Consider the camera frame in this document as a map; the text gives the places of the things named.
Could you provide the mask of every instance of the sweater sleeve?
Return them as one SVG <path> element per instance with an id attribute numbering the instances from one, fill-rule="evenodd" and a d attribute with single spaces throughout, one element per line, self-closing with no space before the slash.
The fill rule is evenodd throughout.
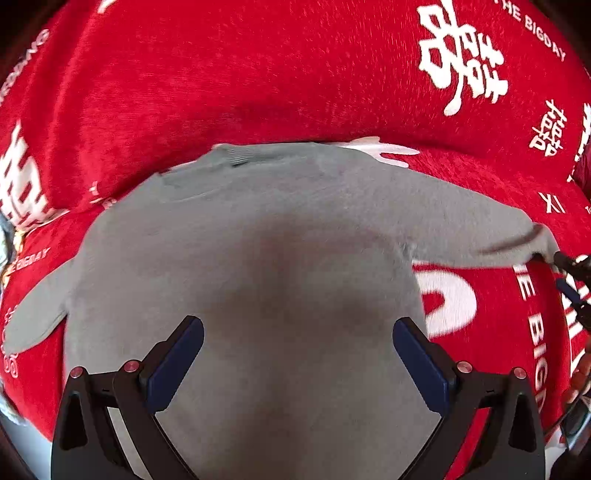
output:
<path id="1" fill-rule="evenodd" d="M 75 258 L 41 280 L 18 305 L 6 326 L 7 355 L 24 352 L 41 343 L 66 317 L 66 299 L 74 284 Z"/>

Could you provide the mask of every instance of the red blanket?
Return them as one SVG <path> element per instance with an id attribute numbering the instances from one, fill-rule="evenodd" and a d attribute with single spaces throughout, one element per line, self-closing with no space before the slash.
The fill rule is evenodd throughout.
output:
<path id="1" fill-rule="evenodd" d="M 24 230 L 73 212 L 30 233 L 0 314 L 75 254 L 111 197 L 220 142 L 378 135 L 421 152 L 394 155 L 410 168 L 587 253 L 589 202 L 567 178 L 590 102 L 574 51 L 525 0 L 69 2 L 0 88 L 0 209 Z M 477 368 L 524 367 L 552 422 L 585 334 L 550 269 L 417 275 L 436 340 Z M 7 393 L 49 438 L 62 338 L 4 357 Z"/>

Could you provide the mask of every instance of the robotic arm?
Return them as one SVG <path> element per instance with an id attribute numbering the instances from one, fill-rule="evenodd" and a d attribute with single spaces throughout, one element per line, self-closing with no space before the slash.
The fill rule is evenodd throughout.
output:
<path id="1" fill-rule="evenodd" d="M 118 371 L 69 375 L 51 454 L 54 480 L 137 480 L 123 453 L 108 407 L 119 408 L 134 445 L 154 480 L 194 480 L 158 424 L 203 345 L 201 320 L 187 316 L 144 360 Z M 464 480 L 544 479 L 544 438 L 525 371 L 477 372 L 455 363 L 410 318 L 396 321 L 392 340 L 427 407 L 441 415 L 435 431 L 400 480 L 443 480 L 479 408 L 487 424 Z"/>

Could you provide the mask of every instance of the blue gripper pad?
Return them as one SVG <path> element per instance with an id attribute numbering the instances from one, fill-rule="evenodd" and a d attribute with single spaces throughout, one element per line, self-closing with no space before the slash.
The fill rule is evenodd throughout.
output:
<path id="1" fill-rule="evenodd" d="M 456 383 L 451 358 L 408 317 L 394 323 L 392 341 L 428 409 L 445 416 Z"/>
<path id="2" fill-rule="evenodd" d="M 579 296 L 579 292 L 576 291 L 573 287 L 571 287 L 565 279 L 558 278 L 556 280 L 556 288 L 560 293 L 564 294 L 564 296 L 568 298 L 572 303 L 583 303 L 583 300 L 581 300 L 581 297 Z"/>
<path id="3" fill-rule="evenodd" d="M 171 335 L 168 341 L 174 343 L 168 346 L 170 350 L 148 379 L 145 405 L 152 414 L 166 410 L 203 346 L 202 321 L 193 316 L 186 317 L 185 321 L 189 325 L 178 338 L 174 338 L 176 332 Z"/>

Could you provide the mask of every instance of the gray cloth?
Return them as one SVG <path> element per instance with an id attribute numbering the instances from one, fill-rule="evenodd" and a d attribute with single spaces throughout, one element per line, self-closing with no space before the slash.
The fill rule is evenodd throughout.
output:
<path id="1" fill-rule="evenodd" d="M 398 478 L 438 421 L 391 342 L 401 316 L 425 331 L 411 259 L 556 250 L 522 211 L 363 153 L 223 145 L 102 213 L 20 303 L 5 349 L 67 314 L 66 368 L 111 371 L 195 314 L 203 349 L 158 419 L 197 476 Z"/>

